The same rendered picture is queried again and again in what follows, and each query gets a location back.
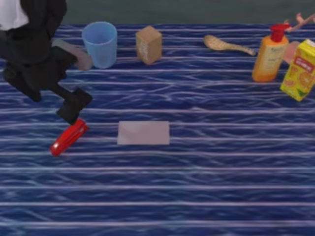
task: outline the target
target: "brown box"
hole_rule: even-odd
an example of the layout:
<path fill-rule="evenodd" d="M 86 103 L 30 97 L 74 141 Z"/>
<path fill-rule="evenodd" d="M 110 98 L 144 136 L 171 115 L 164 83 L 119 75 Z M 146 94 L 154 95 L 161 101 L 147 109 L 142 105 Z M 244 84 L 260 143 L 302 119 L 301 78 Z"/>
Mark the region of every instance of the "brown box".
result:
<path fill-rule="evenodd" d="M 136 33 L 137 56 L 150 65 L 162 57 L 162 34 L 152 26 Z"/>

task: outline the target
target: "person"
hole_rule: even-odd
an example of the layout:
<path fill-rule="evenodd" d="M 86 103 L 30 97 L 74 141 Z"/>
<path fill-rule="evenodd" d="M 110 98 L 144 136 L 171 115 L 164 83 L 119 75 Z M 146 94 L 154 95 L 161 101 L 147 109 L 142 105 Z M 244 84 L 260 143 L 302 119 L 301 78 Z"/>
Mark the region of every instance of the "person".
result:
<path fill-rule="evenodd" d="M 74 124 L 92 97 L 81 89 L 69 92 L 58 84 L 72 64 L 82 58 L 89 61 L 75 47 L 53 46 L 66 12 L 66 0 L 0 0 L 0 57 L 6 61 L 4 80 L 34 102 L 41 101 L 42 90 L 61 96 L 64 103 L 57 114 Z"/>

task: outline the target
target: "blue striped tablecloth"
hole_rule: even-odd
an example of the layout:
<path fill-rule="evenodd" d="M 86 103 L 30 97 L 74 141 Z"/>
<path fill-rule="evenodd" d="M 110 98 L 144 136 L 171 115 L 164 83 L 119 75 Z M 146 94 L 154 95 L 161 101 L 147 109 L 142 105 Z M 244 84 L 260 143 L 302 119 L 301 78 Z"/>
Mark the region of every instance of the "blue striped tablecloth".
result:
<path fill-rule="evenodd" d="M 251 79 L 255 58 L 211 52 L 206 34 L 258 49 L 267 25 L 154 25 L 163 58 L 145 66 L 120 25 L 108 70 L 69 70 L 94 96 L 90 130 L 62 157 L 49 92 L 32 103 L 0 81 L 1 236 L 314 236 L 315 93 L 298 103 Z M 56 37 L 82 44 L 83 26 Z M 315 25 L 290 40 L 315 38 Z M 117 146 L 120 120 L 168 120 L 169 146 Z"/>

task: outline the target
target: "cup rim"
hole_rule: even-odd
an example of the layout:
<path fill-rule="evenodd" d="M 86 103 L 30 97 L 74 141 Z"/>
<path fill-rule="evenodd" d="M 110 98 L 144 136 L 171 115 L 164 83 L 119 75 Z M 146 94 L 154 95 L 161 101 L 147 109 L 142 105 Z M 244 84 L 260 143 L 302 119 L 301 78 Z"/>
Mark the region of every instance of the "cup rim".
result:
<path fill-rule="evenodd" d="M 87 41 L 87 40 L 84 40 L 84 37 L 83 37 L 84 30 L 86 30 L 86 29 L 87 29 L 88 27 L 90 27 L 91 25 L 95 25 L 95 24 L 99 24 L 99 23 L 107 24 L 107 25 L 110 25 L 111 27 L 113 27 L 113 29 L 115 30 L 114 37 L 113 37 L 111 40 L 109 40 L 109 41 L 107 41 L 107 42 L 104 42 L 104 43 L 91 43 L 91 42 L 89 42 L 89 41 Z M 107 22 L 107 21 L 96 21 L 96 22 L 93 22 L 93 23 L 89 23 L 87 26 L 85 26 L 85 27 L 83 28 L 81 37 L 82 37 L 82 39 L 83 39 L 86 43 L 88 43 L 88 44 L 90 44 L 90 45 L 97 45 L 97 46 L 105 45 L 105 44 L 111 43 L 111 42 L 117 37 L 117 29 L 116 29 L 116 27 L 115 27 L 112 23 L 109 23 L 109 22 Z"/>

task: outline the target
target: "red marker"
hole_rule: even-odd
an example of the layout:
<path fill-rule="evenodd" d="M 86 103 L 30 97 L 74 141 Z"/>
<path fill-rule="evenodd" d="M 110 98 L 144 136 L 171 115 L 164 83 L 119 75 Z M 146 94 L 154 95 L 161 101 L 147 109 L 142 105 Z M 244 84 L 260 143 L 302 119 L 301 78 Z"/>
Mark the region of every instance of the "red marker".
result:
<path fill-rule="evenodd" d="M 53 156 L 59 156 L 75 141 L 78 140 L 89 128 L 85 121 L 78 119 L 74 125 L 69 126 L 50 146 L 50 151 Z"/>

